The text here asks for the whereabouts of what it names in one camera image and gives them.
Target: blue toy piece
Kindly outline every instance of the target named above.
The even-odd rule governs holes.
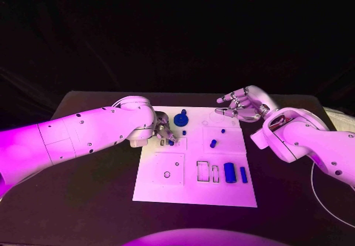
[[[188,124],[188,122],[190,118],[187,116],[187,110],[184,109],[183,113],[174,117],[174,123],[177,124],[177,126],[184,127]]]
[[[214,148],[217,146],[217,141],[213,140],[211,144],[210,144],[210,147]]]
[[[242,174],[243,174],[243,183],[247,183],[249,180],[247,180],[247,173],[246,173],[246,168],[242,167]]]
[[[226,182],[227,183],[236,183],[237,182],[234,164],[232,162],[224,164],[224,175],[226,175]]]

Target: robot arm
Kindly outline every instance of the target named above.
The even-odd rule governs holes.
[[[0,197],[50,166],[131,140],[145,146],[157,135],[172,141],[168,115],[145,97],[123,98],[103,107],[41,124],[0,132]]]
[[[271,147],[286,162],[308,155],[327,174],[355,186],[355,133],[330,131],[320,117],[305,109],[281,109],[256,86],[234,91],[217,102],[229,100],[232,105],[216,109],[219,114],[246,122],[265,118],[263,128],[252,134],[260,149]]]

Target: table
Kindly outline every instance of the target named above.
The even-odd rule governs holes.
[[[80,92],[67,94],[54,118],[142,95],[157,106],[219,107],[222,94]],[[334,130],[318,99],[272,95],[282,107],[305,108]],[[40,245],[122,245],[161,231],[211,228],[250,233],[291,245],[351,245],[355,229],[317,201],[312,161],[284,162],[260,150],[250,134],[262,121],[242,123],[259,208],[133,201],[141,148],[120,145],[44,170],[0,202],[0,242]],[[315,189],[330,210],[355,224],[354,190],[315,168]]]

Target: black backdrop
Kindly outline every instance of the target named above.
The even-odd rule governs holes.
[[[354,114],[351,6],[271,1],[0,1],[2,128],[71,90],[312,94]]]

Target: robotic hand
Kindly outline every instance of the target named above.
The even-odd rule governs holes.
[[[132,147],[158,136],[177,141],[170,118],[155,112],[141,96],[119,100],[113,107],[0,132],[0,198],[9,189],[50,166],[89,155],[125,139]]]
[[[328,175],[355,186],[355,133],[330,131],[320,117],[305,109],[281,109],[256,86],[239,89],[217,102],[230,100],[229,108],[216,109],[219,114],[246,122],[265,118],[263,128],[252,134],[260,149],[271,146],[286,162],[308,155]]]

